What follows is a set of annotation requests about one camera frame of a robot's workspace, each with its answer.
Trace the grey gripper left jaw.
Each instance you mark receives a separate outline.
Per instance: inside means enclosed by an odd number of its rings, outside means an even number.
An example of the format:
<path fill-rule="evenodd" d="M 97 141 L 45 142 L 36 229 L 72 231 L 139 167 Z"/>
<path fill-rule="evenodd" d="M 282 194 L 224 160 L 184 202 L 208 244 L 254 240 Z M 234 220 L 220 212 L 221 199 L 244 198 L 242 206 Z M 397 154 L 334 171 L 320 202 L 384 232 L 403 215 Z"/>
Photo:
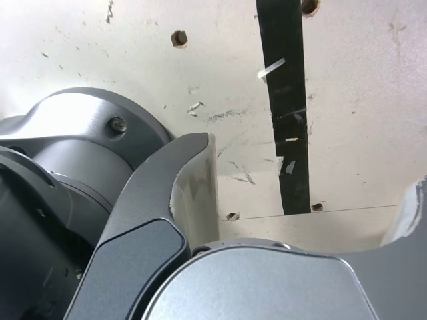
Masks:
<path fill-rule="evenodd" d="M 139 319 L 195 248 L 219 239 L 215 138 L 174 139 L 121 192 L 67 319 Z"/>

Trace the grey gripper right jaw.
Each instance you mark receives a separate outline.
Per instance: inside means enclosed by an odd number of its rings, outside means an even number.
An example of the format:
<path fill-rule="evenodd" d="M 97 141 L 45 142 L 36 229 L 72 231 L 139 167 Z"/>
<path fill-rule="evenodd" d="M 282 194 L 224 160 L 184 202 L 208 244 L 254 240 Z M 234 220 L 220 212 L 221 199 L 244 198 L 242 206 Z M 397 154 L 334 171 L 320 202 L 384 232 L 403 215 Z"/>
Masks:
<path fill-rule="evenodd" d="M 385 242 L 341 255 L 234 245 L 194 257 L 144 319 L 425 319 L 426 180 L 411 185 Z"/>

